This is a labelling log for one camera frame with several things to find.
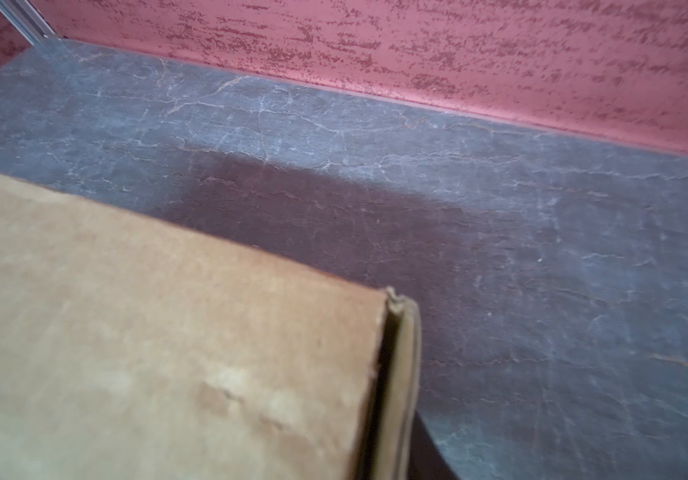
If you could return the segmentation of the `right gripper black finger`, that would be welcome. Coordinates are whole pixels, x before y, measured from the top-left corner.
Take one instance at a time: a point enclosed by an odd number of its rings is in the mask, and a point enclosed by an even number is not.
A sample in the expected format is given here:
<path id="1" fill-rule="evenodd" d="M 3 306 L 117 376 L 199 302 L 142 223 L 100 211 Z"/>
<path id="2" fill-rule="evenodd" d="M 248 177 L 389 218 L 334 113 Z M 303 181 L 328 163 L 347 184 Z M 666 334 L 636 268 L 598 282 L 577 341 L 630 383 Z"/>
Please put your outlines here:
<path id="1" fill-rule="evenodd" d="M 459 479 L 439 451 L 418 412 L 414 415 L 412 425 L 407 478 L 409 480 Z"/>

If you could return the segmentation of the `brown cardboard box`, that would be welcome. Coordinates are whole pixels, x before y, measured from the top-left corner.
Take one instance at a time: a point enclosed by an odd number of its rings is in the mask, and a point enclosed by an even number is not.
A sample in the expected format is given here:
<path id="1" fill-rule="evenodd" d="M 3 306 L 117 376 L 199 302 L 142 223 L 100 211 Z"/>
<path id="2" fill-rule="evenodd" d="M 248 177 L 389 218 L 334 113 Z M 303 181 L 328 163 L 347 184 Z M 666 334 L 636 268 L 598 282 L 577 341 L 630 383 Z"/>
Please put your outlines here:
<path id="1" fill-rule="evenodd" d="M 403 479 L 417 304 L 0 175 L 0 479 Z"/>

